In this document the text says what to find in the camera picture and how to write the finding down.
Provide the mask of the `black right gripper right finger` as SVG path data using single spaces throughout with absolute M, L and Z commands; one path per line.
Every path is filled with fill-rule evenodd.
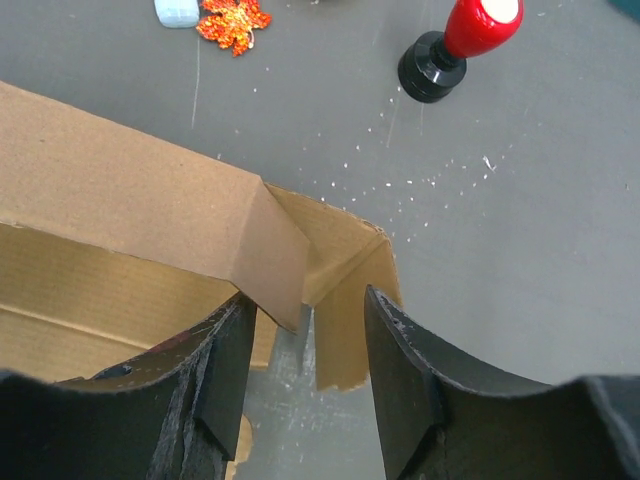
M 376 421 L 389 479 L 635 479 L 639 379 L 547 385 L 501 370 L 364 297 Z

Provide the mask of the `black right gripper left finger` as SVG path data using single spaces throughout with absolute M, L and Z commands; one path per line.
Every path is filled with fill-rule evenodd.
M 5 479 L 221 479 L 235 458 L 256 304 L 236 294 L 191 328 L 91 378 L 1 373 Z

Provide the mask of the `brown cardboard box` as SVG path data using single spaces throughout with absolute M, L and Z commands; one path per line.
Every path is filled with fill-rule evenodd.
M 207 318 L 257 307 L 251 369 L 315 316 L 316 385 L 369 374 L 364 292 L 400 296 L 378 227 L 258 175 L 1 87 L 1 373 L 91 378 Z

